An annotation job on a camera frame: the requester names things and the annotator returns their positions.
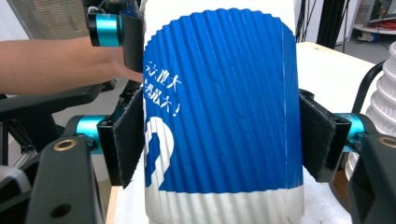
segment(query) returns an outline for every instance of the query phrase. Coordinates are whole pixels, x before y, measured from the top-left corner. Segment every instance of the corrugated paper cup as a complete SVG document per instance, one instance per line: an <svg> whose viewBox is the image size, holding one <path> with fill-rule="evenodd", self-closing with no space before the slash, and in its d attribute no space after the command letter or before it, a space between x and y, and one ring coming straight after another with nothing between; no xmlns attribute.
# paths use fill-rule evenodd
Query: corrugated paper cup
<svg viewBox="0 0 396 224"><path fill-rule="evenodd" d="M197 5L196 11L178 14L146 36L150 223L300 222L304 192L292 30L270 12L236 7L235 1L184 2ZM146 17L159 8L184 13L184 2L149 0Z"/></svg>

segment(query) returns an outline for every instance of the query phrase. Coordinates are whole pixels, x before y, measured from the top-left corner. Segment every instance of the white table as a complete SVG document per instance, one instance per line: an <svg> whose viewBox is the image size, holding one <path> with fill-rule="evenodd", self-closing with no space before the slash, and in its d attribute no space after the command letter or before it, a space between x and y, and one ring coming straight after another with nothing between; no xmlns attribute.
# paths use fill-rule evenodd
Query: white table
<svg viewBox="0 0 396 224"><path fill-rule="evenodd" d="M300 89L313 92L315 100L333 113L351 111L362 78L374 66L312 43L298 44L297 57ZM374 90L375 85L372 85L368 96ZM362 113L370 104L369 98L366 98ZM134 181L127 189L113 187L107 223L149 223L145 214L143 170L141 160ZM304 197L304 224L351 223L349 213L332 196L329 185L316 183L305 169Z"/></svg>

